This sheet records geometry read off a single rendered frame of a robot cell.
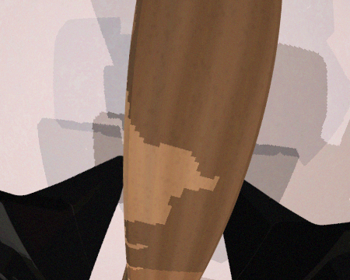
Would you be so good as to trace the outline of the dark brown wooden post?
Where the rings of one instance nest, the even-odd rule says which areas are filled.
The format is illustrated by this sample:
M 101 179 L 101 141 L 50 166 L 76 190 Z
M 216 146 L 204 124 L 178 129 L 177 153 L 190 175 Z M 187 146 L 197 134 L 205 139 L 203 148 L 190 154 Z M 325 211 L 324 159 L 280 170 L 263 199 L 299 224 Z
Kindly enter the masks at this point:
M 128 280 L 128 268 L 124 269 L 124 273 L 123 273 L 123 279 L 122 280 Z

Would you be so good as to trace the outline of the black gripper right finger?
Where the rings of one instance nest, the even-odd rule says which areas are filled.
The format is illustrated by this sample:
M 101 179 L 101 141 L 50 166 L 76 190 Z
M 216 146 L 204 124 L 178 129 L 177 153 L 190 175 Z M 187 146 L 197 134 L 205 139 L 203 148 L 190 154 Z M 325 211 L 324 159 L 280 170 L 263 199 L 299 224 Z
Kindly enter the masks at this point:
M 311 280 L 350 251 L 350 222 L 311 223 L 246 180 L 222 236 L 232 280 Z

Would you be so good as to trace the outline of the brown wooden board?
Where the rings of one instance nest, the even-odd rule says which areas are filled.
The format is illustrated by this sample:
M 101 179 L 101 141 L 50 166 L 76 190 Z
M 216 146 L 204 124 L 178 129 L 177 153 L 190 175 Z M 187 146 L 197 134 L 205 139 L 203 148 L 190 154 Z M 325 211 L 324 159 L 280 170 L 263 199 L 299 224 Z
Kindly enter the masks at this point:
M 128 280 L 200 280 L 250 165 L 282 0 L 137 0 L 124 110 Z

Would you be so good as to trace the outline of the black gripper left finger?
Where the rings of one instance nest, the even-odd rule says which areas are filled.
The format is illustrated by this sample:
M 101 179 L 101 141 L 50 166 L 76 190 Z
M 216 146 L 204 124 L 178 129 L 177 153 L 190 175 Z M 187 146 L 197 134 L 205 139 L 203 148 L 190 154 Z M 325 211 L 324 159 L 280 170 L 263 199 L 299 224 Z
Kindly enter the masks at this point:
M 0 242 L 37 280 L 89 280 L 123 189 L 123 156 L 35 193 L 0 191 Z

